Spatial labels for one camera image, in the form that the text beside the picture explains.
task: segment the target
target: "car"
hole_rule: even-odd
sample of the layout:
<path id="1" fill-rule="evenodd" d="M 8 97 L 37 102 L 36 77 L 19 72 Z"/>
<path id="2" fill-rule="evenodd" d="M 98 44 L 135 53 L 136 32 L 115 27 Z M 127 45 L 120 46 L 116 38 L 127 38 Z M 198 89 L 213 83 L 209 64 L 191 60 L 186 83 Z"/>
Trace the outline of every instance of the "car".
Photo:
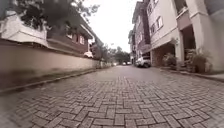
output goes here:
<path id="1" fill-rule="evenodd" d="M 145 68 L 149 68 L 151 66 L 151 60 L 149 56 L 143 56 L 140 57 L 137 61 L 136 61 L 136 66 L 137 67 L 145 67 Z"/>
<path id="2" fill-rule="evenodd" d="M 93 58 L 93 53 L 92 52 L 85 52 L 84 56 L 87 58 Z"/>

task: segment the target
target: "road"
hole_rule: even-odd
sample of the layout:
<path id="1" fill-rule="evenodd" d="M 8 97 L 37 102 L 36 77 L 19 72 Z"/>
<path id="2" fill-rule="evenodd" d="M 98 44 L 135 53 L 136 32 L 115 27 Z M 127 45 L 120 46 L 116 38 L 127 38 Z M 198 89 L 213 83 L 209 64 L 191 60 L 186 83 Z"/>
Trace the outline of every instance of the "road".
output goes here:
<path id="1" fill-rule="evenodd" d="M 224 128 L 224 84 L 118 66 L 0 97 L 1 128 Z"/>

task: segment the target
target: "building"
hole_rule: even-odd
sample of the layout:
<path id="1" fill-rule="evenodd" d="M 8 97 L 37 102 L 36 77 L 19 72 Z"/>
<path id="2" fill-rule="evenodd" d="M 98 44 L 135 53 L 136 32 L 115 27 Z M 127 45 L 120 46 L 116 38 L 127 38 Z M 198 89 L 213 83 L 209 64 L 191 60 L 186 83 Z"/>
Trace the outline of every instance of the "building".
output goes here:
<path id="1" fill-rule="evenodd" d="M 148 1 L 137 2 L 132 18 L 133 30 L 129 33 L 132 59 L 137 60 L 142 56 L 150 56 L 149 22 L 147 17 Z"/>
<path id="2" fill-rule="evenodd" d="M 87 57 L 93 57 L 90 51 L 92 42 L 102 43 L 75 9 L 57 18 L 51 29 L 46 26 L 43 29 L 34 29 L 26 25 L 15 11 L 4 12 L 5 10 L 0 10 L 1 38 Z M 51 10 L 48 13 L 51 15 L 55 12 L 56 10 Z"/>
<path id="3" fill-rule="evenodd" d="M 131 30 L 128 34 L 130 45 L 130 62 L 134 65 L 136 62 L 136 45 L 135 45 L 135 31 Z"/>
<path id="4" fill-rule="evenodd" d="M 223 0 L 149 0 L 147 15 L 153 66 L 167 53 L 183 66 L 186 50 L 199 49 L 213 71 L 224 70 Z"/>

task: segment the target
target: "overcast sky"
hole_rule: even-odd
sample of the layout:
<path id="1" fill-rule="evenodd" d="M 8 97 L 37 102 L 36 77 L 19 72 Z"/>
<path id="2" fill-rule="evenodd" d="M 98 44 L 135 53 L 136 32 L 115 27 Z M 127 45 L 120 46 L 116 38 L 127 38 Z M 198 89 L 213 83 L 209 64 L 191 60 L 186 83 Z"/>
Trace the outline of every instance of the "overcast sky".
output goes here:
<path id="1" fill-rule="evenodd" d="M 132 15 L 137 0 L 87 0 L 100 8 L 90 18 L 90 26 L 109 47 L 121 46 L 129 52 L 128 33 L 132 29 Z"/>

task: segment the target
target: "street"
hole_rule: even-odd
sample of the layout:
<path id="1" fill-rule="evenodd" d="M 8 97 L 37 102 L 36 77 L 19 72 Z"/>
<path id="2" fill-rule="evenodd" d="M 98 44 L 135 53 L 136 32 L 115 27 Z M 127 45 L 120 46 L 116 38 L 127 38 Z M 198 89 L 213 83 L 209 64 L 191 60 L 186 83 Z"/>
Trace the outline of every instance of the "street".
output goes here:
<path id="1" fill-rule="evenodd" d="M 1 128 L 224 128 L 224 83 L 117 66 L 0 97 Z"/>

